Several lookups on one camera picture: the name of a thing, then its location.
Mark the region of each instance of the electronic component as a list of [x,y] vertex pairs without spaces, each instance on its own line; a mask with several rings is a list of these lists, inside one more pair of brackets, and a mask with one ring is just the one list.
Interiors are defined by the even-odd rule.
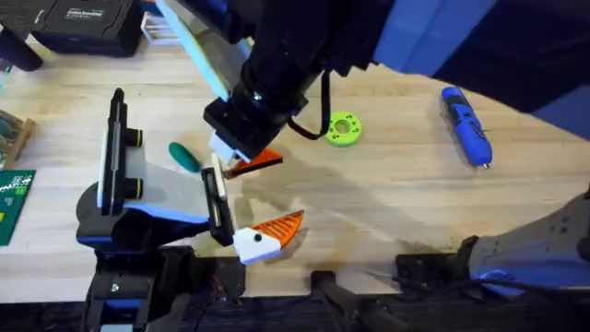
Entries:
[[8,245],[17,226],[35,171],[0,172],[0,245]]
[[132,56],[142,12],[134,0],[53,0],[39,11],[32,35],[56,53]]

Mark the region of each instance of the circuit board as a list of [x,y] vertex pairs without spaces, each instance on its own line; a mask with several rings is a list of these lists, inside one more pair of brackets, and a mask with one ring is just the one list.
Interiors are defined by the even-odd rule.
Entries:
[[0,171],[0,245],[8,245],[35,171]]

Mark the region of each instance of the blue handheld tool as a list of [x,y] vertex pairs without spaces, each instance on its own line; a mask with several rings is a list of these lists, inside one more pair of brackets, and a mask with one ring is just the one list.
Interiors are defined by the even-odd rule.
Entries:
[[467,159],[474,166],[488,169],[491,163],[491,145],[469,102],[456,87],[444,88],[441,95]]

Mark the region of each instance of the black equipment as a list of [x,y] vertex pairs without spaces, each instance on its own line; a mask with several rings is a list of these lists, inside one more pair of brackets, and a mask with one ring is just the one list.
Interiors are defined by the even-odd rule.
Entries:
[[136,52],[141,18],[134,0],[52,0],[31,33],[56,53],[126,57]]

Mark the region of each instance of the black device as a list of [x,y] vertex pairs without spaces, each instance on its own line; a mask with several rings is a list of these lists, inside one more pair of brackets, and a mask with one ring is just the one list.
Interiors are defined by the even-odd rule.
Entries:
[[43,65],[43,60],[26,43],[25,36],[0,24],[0,58],[25,71],[34,71]]
[[51,0],[31,33],[56,53],[127,57],[139,44],[142,14],[134,0]]
[[112,97],[108,127],[103,175],[77,202],[77,241],[94,249],[97,257],[82,331],[101,331],[108,325],[158,331],[150,324],[171,319],[173,315],[168,314],[181,295],[206,289],[212,279],[227,298],[242,295],[245,266],[238,257],[196,257],[190,246],[164,246],[206,231],[221,245],[232,244],[230,210],[218,197],[213,170],[202,170],[203,195],[212,216],[209,222],[159,218],[124,207],[126,199],[142,196],[144,179],[126,178],[125,160],[128,149],[141,148],[143,135],[141,130],[127,127],[121,89]]

